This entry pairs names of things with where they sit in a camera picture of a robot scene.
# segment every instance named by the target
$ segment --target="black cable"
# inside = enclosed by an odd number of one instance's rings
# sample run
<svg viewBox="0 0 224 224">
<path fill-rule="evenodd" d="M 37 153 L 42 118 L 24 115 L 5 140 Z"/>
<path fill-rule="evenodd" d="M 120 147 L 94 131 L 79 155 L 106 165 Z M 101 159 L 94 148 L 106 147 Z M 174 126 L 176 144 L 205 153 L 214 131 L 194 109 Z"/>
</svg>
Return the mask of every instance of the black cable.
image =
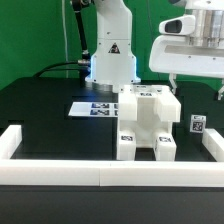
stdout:
<svg viewBox="0 0 224 224">
<path fill-rule="evenodd" d="M 39 78 L 45 72 L 56 72 L 56 71 L 88 71 L 88 67 L 82 67 L 82 68 L 62 68 L 62 69 L 46 69 L 41 74 L 39 74 L 39 76 L 33 76 L 33 77 L 34 78 Z"/>
<path fill-rule="evenodd" d="M 76 21 L 78 25 L 78 30 L 79 30 L 79 37 L 80 37 L 80 42 L 81 42 L 81 47 L 82 47 L 82 58 L 83 59 L 90 59 L 90 54 L 88 51 L 87 47 L 87 42 L 86 42 L 86 35 L 85 35 L 85 30 L 83 26 L 83 21 L 82 21 L 82 14 L 81 12 L 75 12 L 76 16 Z"/>
<path fill-rule="evenodd" d="M 56 64 L 53 64 L 53 65 L 49 65 L 47 67 L 45 67 L 44 69 L 42 69 L 41 71 L 35 73 L 33 75 L 33 77 L 40 77 L 42 73 L 44 73 L 45 71 L 51 69 L 51 68 L 55 68 L 55 67 L 59 67 L 59 66 L 64 66 L 64 65 L 77 65 L 78 64 L 78 61 L 67 61 L 67 62 L 61 62 L 61 63 L 56 63 Z"/>
</svg>

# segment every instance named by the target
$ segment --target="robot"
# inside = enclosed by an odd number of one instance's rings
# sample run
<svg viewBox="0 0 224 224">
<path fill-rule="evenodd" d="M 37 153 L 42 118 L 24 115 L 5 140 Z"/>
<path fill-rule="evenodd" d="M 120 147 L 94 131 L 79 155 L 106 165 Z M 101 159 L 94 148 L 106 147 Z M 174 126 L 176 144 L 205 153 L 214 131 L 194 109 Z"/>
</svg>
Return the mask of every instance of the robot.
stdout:
<svg viewBox="0 0 224 224">
<path fill-rule="evenodd" d="M 224 1 L 169 0 L 185 7 L 182 17 L 164 21 L 152 47 L 152 71 L 169 73 L 176 92 L 177 74 L 221 78 L 224 84 Z M 224 86 L 218 91 L 221 100 Z"/>
<path fill-rule="evenodd" d="M 132 14 L 123 0 L 72 0 L 75 12 L 94 3 L 97 11 L 97 50 L 91 57 L 86 86 L 118 92 L 119 85 L 139 83 L 131 51 Z"/>
</svg>

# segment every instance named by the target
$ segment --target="black tabletop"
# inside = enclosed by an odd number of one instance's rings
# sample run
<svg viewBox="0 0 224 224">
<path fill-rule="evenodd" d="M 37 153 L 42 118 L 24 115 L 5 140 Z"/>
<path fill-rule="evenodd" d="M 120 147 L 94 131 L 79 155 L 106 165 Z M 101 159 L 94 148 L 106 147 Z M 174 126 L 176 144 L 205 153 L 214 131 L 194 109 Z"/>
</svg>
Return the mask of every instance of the black tabletop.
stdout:
<svg viewBox="0 0 224 224">
<path fill-rule="evenodd" d="M 190 117 L 205 115 L 206 127 L 223 134 L 224 102 L 205 84 L 178 85 L 176 160 L 214 162 L 202 135 L 189 132 Z M 0 91 L 0 131 L 23 127 L 13 159 L 115 160 L 117 118 L 72 118 L 68 112 L 73 102 L 117 100 L 76 79 L 18 79 Z M 137 149 L 136 160 L 154 160 L 152 149 Z M 3 223 L 223 223 L 223 205 L 222 188 L 0 186 Z"/>
</svg>

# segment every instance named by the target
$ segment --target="warning label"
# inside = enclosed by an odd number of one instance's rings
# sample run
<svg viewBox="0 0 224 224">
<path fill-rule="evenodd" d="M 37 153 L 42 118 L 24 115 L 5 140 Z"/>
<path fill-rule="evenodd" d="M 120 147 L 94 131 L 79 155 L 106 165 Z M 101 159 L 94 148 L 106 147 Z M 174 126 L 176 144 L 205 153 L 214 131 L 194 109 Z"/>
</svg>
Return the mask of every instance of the warning label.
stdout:
<svg viewBox="0 0 224 224">
<path fill-rule="evenodd" d="M 113 44 L 113 46 L 111 47 L 109 53 L 110 54 L 120 54 L 120 50 L 119 50 L 119 48 L 118 48 L 116 43 Z"/>
</svg>

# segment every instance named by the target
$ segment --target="green background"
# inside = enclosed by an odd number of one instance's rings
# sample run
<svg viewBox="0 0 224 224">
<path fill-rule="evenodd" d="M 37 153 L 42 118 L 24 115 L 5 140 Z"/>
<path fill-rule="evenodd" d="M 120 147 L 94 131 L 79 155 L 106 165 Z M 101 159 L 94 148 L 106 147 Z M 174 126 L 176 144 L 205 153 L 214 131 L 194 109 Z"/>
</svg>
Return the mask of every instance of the green background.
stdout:
<svg viewBox="0 0 224 224">
<path fill-rule="evenodd" d="M 167 79 L 148 67 L 153 40 L 159 35 L 158 26 L 163 20 L 181 16 L 184 9 L 168 0 L 124 0 L 133 13 L 132 50 L 138 59 L 137 74 L 143 80 Z M 66 4 L 69 60 L 81 57 L 79 35 L 69 0 Z M 88 47 L 96 50 L 95 7 L 82 11 Z M 16 2 L 0 0 L 0 89 L 20 77 L 31 77 L 47 65 L 65 61 L 62 26 L 62 1 L 44 0 Z M 65 77 L 65 72 L 48 73 L 48 76 Z M 78 77 L 70 72 L 70 77 Z M 215 89 L 220 80 L 178 76 L 178 80 L 206 82 Z"/>
</svg>

